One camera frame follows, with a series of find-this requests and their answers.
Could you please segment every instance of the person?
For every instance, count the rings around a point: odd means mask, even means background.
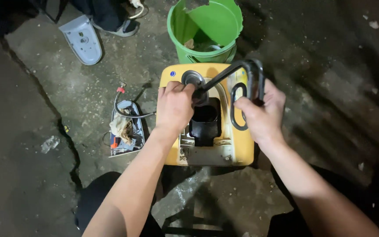
[[[71,4],[87,15],[92,25],[121,37],[137,33],[139,25],[133,19],[127,19],[127,10],[120,5],[122,1],[111,0],[71,0]]]
[[[122,175],[110,172],[83,190],[76,213],[83,237],[164,236],[150,205],[166,156],[193,115],[193,92],[192,84],[177,81],[159,88],[156,126],[140,153]],[[266,80],[263,106],[245,97],[234,105],[245,113],[252,139],[290,192],[309,235],[379,237],[379,228],[287,145],[281,129],[285,100]]]

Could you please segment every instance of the yellow water heater casing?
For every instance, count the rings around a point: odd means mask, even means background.
[[[229,64],[221,63],[193,63],[179,64],[166,67],[162,72],[160,87],[164,87],[170,81],[181,81],[182,74],[187,70],[200,73],[206,81],[215,77],[219,72],[227,68]],[[213,147],[193,147],[187,132],[183,131],[173,144],[165,164],[168,165],[197,165],[197,166],[246,166],[254,161],[254,141],[249,129],[239,131],[230,123],[230,94],[227,86],[227,78],[220,85],[208,91],[210,97],[223,92],[225,95],[217,96],[221,101],[222,110],[222,135],[215,138]],[[235,120],[239,125],[244,125],[241,110],[235,108]]]

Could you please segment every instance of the flexible hose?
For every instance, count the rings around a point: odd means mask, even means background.
[[[114,104],[113,104],[113,107],[115,108],[115,111],[123,116],[123,117],[126,117],[126,118],[131,118],[131,119],[142,119],[142,118],[145,118],[145,117],[149,117],[149,116],[152,116],[152,115],[155,115],[156,114],[156,111],[155,112],[152,112],[152,113],[148,113],[148,114],[143,114],[143,115],[130,115],[130,114],[125,114],[125,113],[122,113],[121,111],[119,111],[118,109],[118,99],[119,99],[119,94],[121,94],[121,92],[118,92],[118,94],[116,94],[116,97],[115,97],[115,101],[114,101]]]

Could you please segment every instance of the sneaker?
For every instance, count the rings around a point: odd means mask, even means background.
[[[94,23],[93,19],[91,19],[90,21],[91,21],[91,24],[96,29],[103,30],[100,26],[98,26],[97,24]],[[121,36],[121,37],[128,37],[128,36],[135,35],[135,33],[137,33],[138,29],[139,29],[139,26],[138,26],[136,21],[131,20],[131,19],[126,19],[124,21],[124,23],[122,24],[122,26],[119,27],[119,29],[116,32],[107,31],[107,30],[104,30],[104,31],[109,32],[109,33],[114,34],[114,35]]]

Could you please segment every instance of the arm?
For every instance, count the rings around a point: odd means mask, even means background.
[[[140,235],[166,156],[194,113],[193,92],[192,84],[177,81],[159,88],[156,127],[103,200],[83,237]]]
[[[281,121],[285,95],[266,80],[264,106],[240,98],[251,136],[270,159],[314,236],[379,237],[378,227],[328,184],[284,141]]]

